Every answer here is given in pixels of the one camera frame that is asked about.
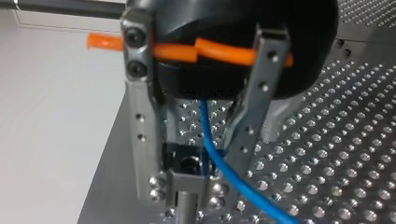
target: perforated metal table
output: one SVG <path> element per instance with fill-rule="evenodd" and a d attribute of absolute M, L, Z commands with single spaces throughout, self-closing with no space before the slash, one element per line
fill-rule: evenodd
<path fill-rule="evenodd" d="M 247 181 L 304 223 L 396 223 L 396 1 L 339 6 L 338 36 L 317 83 L 278 141 L 257 143 Z M 174 223 L 174 211 L 134 203 L 125 102 L 78 223 Z M 230 103 L 209 105 L 221 144 Z M 201 145 L 198 102 L 180 102 L 180 112 L 180 141 Z M 226 217 L 198 213 L 197 222 L 271 222 L 242 197 L 238 206 Z"/>

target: white wall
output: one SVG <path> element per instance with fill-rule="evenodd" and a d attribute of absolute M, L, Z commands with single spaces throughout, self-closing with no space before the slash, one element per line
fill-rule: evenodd
<path fill-rule="evenodd" d="M 76 223 L 124 93 L 121 53 L 0 11 L 0 223 Z"/>

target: orange plastic tubing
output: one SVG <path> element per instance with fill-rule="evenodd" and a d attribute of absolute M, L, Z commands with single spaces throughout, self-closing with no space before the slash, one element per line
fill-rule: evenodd
<path fill-rule="evenodd" d="M 94 47 L 122 51 L 123 43 L 119 36 L 90 33 L 87 47 L 88 49 Z M 154 57 L 158 59 L 196 63 L 198 55 L 226 63 L 249 66 L 253 65 L 256 60 L 256 50 L 254 49 L 229 46 L 199 37 L 195 41 L 195 46 L 180 44 L 156 44 L 154 46 Z M 292 54 L 288 55 L 285 66 L 293 66 Z"/>
<path fill-rule="evenodd" d="M 189 45 L 156 44 L 154 47 L 154 57 L 196 63 L 198 61 L 198 50 L 194 46 Z"/>
<path fill-rule="evenodd" d="M 117 35 L 90 33 L 87 39 L 87 48 L 89 49 L 90 47 L 123 51 L 122 39 Z"/>
<path fill-rule="evenodd" d="M 233 47 L 199 37 L 195 40 L 195 47 L 198 49 L 199 55 L 226 63 L 251 66 L 256 60 L 256 50 L 254 49 Z M 288 54 L 285 66 L 291 67 L 293 63 L 292 54 Z"/>
<path fill-rule="evenodd" d="M 122 39 L 116 35 L 102 35 L 90 33 L 87 40 L 87 48 L 123 50 Z M 165 60 L 177 60 L 186 63 L 198 61 L 198 50 L 194 46 L 179 44 L 156 44 L 154 57 Z"/>

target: metal rod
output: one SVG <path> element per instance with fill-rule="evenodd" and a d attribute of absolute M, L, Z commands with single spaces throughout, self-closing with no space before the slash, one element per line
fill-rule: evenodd
<path fill-rule="evenodd" d="M 118 20 L 125 4 L 92 0 L 0 0 L 0 7 Z"/>
<path fill-rule="evenodd" d="M 197 195 L 185 191 L 177 196 L 176 224 L 195 223 L 197 210 Z"/>

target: blue cable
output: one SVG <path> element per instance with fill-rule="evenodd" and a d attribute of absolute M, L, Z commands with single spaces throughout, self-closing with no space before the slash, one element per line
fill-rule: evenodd
<path fill-rule="evenodd" d="M 266 198 L 257 193 L 248 183 L 242 180 L 239 175 L 221 157 L 212 142 L 210 123 L 205 100 L 201 101 L 202 126 L 204 129 L 204 142 L 207 153 L 216 166 L 224 173 L 224 176 L 252 203 L 256 204 L 263 212 L 279 223 L 297 224 L 298 220 L 289 216 L 285 211 L 276 207 Z"/>

